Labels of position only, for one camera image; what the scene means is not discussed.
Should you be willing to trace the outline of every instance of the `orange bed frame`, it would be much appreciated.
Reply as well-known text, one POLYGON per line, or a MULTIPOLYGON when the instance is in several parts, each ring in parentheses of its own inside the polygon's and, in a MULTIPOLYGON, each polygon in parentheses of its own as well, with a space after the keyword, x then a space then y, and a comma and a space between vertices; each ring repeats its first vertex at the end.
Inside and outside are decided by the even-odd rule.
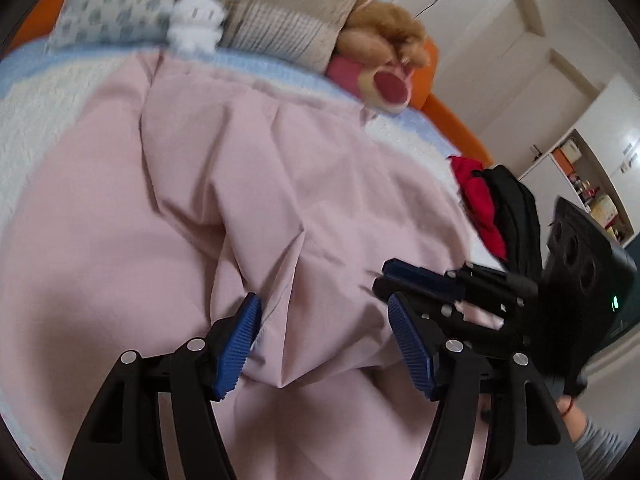
MULTIPOLYGON (((9 51, 23 43, 49 34, 56 24, 63 2, 64 0, 39 0, 14 35, 9 51)), ((416 70, 414 73, 412 78, 414 89, 410 105, 424 113, 463 155, 481 161, 485 167, 491 166, 494 160, 482 142, 431 93, 438 64, 438 47, 431 38, 426 41, 424 47, 430 55, 431 62, 427 67, 416 70)))

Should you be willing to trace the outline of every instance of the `stuffed animal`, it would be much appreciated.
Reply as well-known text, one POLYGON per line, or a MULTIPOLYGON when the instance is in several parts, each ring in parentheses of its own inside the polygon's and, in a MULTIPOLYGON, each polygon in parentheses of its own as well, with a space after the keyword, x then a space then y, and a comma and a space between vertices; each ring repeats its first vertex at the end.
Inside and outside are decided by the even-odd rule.
POLYGON ((429 63, 424 25, 391 2, 358 0, 338 35, 338 54, 366 66, 398 61, 411 68, 429 63))
POLYGON ((411 99, 414 68, 426 66, 424 26, 390 2, 358 0, 338 35, 326 76, 367 105, 397 114, 411 99))
POLYGON ((411 99, 411 69, 396 62, 370 68, 344 56, 333 56, 326 76, 372 108, 402 112, 411 99))
POLYGON ((225 17, 219 0, 179 0, 169 16, 169 44, 184 54, 213 54, 225 17))

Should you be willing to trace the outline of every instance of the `white door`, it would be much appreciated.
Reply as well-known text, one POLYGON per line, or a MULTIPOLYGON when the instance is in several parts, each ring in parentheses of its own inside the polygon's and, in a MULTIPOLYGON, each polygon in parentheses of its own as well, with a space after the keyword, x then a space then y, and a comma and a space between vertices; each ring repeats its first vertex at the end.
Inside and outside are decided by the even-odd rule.
POLYGON ((521 175, 533 164, 535 145, 549 150, 589 107, 584 94, 555 65, 536 74, 479 139, 511 173, 521 175))
POLYGON ((548 64, 545 38, 529 31, 516 1, 436 74, 433 92, 478 134, 548 64))
POLYGON ((575 129, 611 176, 640 139, 640 100, 617 75, 575 123, 575 129))
POLYGON ((630 153, 625 160, 626 169, 618 168, 611 176, 611 183, 625 207, 634 233, 640 231, 640 146, 630 153))

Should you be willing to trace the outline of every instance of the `pink bedsheet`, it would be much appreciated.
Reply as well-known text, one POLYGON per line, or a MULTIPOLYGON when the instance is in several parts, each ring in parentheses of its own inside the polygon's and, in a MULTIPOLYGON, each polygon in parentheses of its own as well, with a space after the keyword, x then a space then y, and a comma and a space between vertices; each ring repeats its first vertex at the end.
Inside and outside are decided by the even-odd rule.
MULTIPOLYGON (((467 257, 452 197, 353 104, 162 55, 89 100, 0 253, 0 386, 56 475, 119 354, 171 352, 248 291, 262 327, 215 405, 239 480, 409 479, 435 405, 370 293, 392 257, 467 257)), ((478 425, 466 478, 478 476, 478 425)))

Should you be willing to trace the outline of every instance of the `bed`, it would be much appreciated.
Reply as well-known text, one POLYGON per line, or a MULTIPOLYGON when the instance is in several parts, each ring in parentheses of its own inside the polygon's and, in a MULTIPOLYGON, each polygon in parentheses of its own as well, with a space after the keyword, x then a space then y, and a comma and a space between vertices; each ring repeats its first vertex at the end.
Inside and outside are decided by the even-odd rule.
MULTIPOLYGON (((10 0, 10 5, 5 7, 8 11, 0 21, 5 47, 35 1, 10 0)), ((34 30, 41 32, 43 29, 35 27, 34 30)), ((14 216, 20 194, 30 182, 34 169, 77 119, 87 97, 133 52, 153 52, 157 48, 152 44, 82 46, 50 53, 45 52, 44 38, 28 36, 28 31, 19 32, 20 41, 29 41, 20 45, 15 42, 12 52, 0 62, 0 231, 14 216)), ((350 96, 321 76, 265 56, 221 49, 215 56, 199 57, 197 61, 215 69, 266 79, 275 88, 299 96, 353 104, 350 96)), ((433 112, 437 117, 435 123, 457 127, 451 126, 456 118, 438 102, 432 100, 425 107, 437 108, 433 112)), ((380 115, 367 123, 366 132, 370 138, 426 168, 445 193, 454 202, 459 201, 458 186, 446 157, 458 154, 460 150, 424 113, 409 109, 394 118, 380 115)), ((470 225, 467 227, 471 259, 497 266, 470 225)), ((6 425, 0 431, 0 473, 6 471, 3 477, 12 480, 60 478, 63 458, 52 462, 47 459, 50 453, 40 452, 39 443, 24 430, 20 416, 14 413, 11 396, 2 390, 0 383, 0 413, 6 425)))

